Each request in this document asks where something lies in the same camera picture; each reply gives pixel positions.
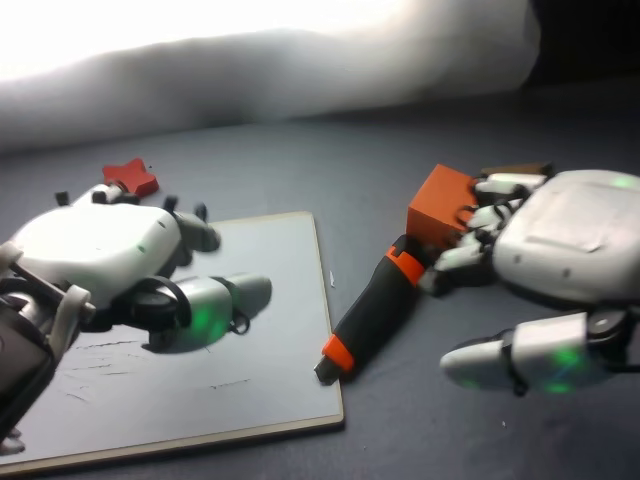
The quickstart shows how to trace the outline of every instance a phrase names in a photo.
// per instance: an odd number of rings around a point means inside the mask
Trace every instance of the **orange cube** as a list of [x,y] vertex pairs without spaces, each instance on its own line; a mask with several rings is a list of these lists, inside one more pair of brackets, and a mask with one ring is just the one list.
[[475,205],[469,189],[472,177],[444,165],[436,165],[427,180],[409,204],[407,234],[424,245],[450,248],[454,232],[465,228],[456,220],[456,214],[464,221],[470,212],[460,211],[464,205]]

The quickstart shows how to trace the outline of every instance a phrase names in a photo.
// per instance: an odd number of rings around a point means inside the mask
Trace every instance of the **red star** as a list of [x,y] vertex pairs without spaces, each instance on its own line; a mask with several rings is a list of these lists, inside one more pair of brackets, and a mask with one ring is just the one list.
[[156,176],[147,173],[141,158],[134,158],[126,165],[106,165],[102,173],[105,184],[115,183],[140,198],[151,195],[159,188]]

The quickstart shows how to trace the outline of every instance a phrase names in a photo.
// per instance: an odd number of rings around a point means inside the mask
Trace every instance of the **orange band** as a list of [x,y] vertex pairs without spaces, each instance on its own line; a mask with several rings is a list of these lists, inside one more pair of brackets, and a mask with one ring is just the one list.
[[399,256],[394,257],[394,251],[395,247],[392,246],[387,251],[387,258],[396,264],[400,271],[404,273],[404,276],[407,277],[407,279],[415,287],[416,285],[418,285],[418,281],[424,273],[424,267],[419,261],[409,255],[407,252],[402,252]]
[[331,338],[329,338],[323,347],[322,354],[329,357],[333,363],[345,372],[353,368],[353,356],[335,334],[331,335]]

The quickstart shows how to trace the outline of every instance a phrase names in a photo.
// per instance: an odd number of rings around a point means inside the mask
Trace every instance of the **black and orange tool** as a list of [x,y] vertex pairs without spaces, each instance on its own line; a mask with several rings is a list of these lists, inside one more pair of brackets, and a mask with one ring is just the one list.
[[409,235],[396,240],[322,349],[315,372],[323,384],[350,373],[373,353],[390,324],[400,322],[401,312],[414,302],[418,281],[431,264],[418,240]]

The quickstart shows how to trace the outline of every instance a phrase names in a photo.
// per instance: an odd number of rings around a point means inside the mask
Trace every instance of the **table surface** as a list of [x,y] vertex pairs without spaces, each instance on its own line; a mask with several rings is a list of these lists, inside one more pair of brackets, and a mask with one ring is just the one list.
[[[214,221],[312,212],[327,287],[329,271],[335,279],[335,288],[327,288],[335,325],[402,233],[409,201],[438,162],[469,174],[541,160],[559,170],[640,173],[638,128],[625,112],[550,115],[482,102],[430,112],[217,128],[5,158],[0,237],[53,206],[54,192],[66,189],[73,198],[100,180],[103,165],[141,156],[162,193],[178,194],[184,209],[204,201]],[[344,386],[344,430],[56,478],[637,478],[640,383],[634,378],[566,396],[516,399],[457,388],[439,372],[441,355],[456,343],[546,312],[499,285],[425,298],[362,375]]]

